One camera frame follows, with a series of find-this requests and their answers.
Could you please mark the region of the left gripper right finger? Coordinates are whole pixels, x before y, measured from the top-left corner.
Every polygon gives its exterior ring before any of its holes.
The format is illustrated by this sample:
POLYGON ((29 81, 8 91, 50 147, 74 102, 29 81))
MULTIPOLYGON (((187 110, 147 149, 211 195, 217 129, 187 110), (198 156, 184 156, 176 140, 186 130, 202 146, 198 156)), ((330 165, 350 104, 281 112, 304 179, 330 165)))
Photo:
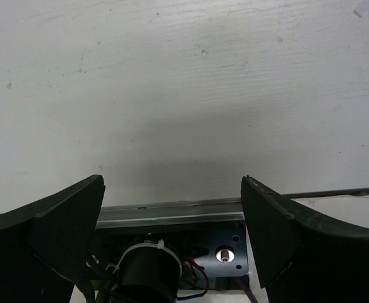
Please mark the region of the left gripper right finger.
POLYGON ((299 204, 246 176, 241 204, 270 302, 369 302, 369 228, 299 204))

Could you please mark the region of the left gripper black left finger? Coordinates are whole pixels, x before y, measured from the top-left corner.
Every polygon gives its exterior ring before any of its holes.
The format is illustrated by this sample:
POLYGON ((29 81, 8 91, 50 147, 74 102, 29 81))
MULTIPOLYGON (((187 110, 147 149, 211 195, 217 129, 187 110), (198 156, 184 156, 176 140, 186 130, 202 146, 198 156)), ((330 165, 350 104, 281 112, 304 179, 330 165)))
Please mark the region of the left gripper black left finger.
POLYGON ((0 302, 69 302, 85 274, 105 185, 101 175, 0 215, 0 302))

